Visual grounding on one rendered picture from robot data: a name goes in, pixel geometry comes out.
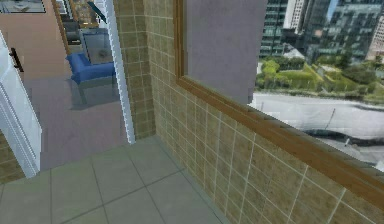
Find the white room door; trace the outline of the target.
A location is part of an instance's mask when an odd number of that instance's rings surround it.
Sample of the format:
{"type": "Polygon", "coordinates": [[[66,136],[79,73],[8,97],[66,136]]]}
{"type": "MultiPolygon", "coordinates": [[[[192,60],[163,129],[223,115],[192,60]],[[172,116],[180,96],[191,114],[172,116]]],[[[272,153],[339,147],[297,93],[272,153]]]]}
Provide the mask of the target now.
{"type": "Polygon", "coordinates": [[[0,31],[0,130],[25,176],[41,170],[42,128],[0,31]]]}

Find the framed wall picture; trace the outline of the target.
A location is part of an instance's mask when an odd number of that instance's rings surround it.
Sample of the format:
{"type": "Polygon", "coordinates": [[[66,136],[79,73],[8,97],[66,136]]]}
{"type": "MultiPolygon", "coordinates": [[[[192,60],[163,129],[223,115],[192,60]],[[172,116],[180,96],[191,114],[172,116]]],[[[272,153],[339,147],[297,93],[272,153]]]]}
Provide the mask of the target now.
{"type": "Polygon", "coordinates": [[[45,13],[42,0],[0,0],[0,13],[45,13]]]}

